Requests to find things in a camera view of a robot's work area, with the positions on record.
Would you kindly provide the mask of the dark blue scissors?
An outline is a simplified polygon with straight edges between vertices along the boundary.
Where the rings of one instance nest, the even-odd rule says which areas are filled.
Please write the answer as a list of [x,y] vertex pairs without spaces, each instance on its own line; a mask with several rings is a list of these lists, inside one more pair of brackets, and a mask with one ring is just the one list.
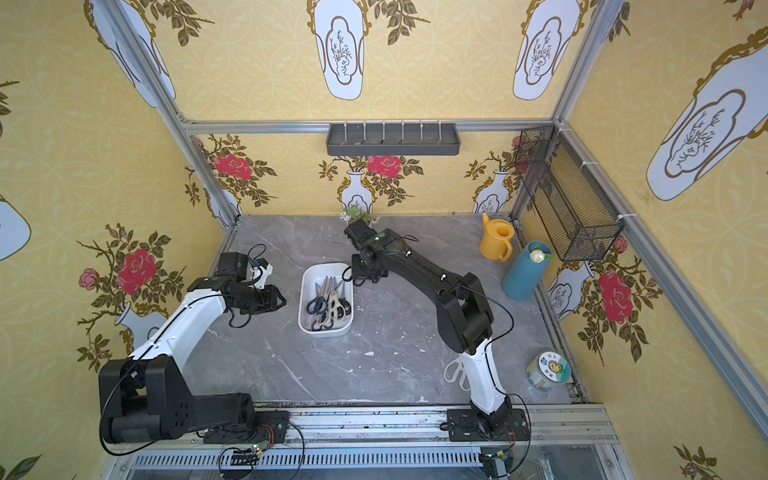
[[312,298],[306,306],[308,315],[323,315],[327,310],[326,282],[315,285],[315,297]]

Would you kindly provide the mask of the cream kitchen shears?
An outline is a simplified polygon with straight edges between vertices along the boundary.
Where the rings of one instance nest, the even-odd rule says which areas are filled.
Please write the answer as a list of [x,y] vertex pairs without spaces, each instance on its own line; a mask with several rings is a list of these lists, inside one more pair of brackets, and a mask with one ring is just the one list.
[[351,315],[351,306],[343,296],[339,295],[339,288],[342,287],[342,284],[335,277],[329,277],[328,280],[328,319],[333,324],[340,324]]

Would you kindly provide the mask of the white plastic storage box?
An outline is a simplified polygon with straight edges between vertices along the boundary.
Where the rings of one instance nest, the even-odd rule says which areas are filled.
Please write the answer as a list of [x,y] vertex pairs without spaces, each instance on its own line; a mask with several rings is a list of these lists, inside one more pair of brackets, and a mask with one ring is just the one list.
[[315,338],[345,335],[352,327],[353,284],[344,275],[345,263],[324,263],[309,267],[300,289],[298,325]]

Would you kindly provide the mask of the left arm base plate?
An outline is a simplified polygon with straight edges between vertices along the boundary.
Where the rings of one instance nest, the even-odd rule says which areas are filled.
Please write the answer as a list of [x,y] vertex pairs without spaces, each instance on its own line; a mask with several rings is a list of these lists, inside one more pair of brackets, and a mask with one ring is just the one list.
[[207,429],[202,436],[205,444],[282,444],[289,427],[290,413],[283,410],[257,411],[243,424]]

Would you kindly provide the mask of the pink handled scissors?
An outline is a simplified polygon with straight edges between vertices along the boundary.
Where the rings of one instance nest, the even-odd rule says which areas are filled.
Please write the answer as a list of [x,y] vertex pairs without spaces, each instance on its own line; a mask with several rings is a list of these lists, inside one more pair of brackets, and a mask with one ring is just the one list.
[[[321,283],[326,282],[326,299],[328,294],[328,280],[329,277],[326,277]],[[306,315],[305,319],[303,320],[303,326],[310,330],[310,331],[322,331],[322,330],[330,330],[333,327],[333,323],[328,319],[327,310],[323,315]]]

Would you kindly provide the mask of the white kitchen shears front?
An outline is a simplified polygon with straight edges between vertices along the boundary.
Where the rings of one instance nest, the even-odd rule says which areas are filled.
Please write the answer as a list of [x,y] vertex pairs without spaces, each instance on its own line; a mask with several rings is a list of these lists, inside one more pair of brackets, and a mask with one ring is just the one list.
[[471,387],[460,357],[450,361],[443,370],[443,379],[451,384],[456,384],[464,392],[469,392]]

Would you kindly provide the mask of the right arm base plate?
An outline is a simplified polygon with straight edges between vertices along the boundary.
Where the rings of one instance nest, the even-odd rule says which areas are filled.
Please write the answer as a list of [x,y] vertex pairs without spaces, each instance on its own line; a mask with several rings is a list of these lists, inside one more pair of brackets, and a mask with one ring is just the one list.
[[451,442],[528,441],[531,437],[530,422],[518,408],[502,408],[492,415],[475,408],[450,409],[439,429],[448,433]]

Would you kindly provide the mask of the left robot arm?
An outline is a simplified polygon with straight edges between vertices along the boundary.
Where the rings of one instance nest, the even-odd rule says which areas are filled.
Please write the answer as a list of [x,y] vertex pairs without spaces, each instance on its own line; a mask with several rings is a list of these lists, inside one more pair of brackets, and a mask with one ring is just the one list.
[[98,376],[99,434],[103,444],[175,440],[207,430],[210,443],[248,441],[258,431],[247,393],[196,396],[182,370],[210,325],[225,313],[247,317],[286,305],[270,284],[272,264],[225,252],[216,272],[190,284],[179,308],[122,360],[109,361]]

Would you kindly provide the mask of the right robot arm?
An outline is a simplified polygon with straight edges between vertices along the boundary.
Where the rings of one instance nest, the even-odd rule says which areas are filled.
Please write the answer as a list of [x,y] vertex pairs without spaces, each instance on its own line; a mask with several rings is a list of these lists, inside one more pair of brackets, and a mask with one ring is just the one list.
[[441,339],[460,355],[478,433],[486,438],[503,433],[513,406],[493,358],[494,316],[478,277],[450,272],[416,252],[404,236],[378,232],[363,220],[350,223],[344,234],[357,250],[351,260],[354,281],[376,283],[394,273],[433,303]]

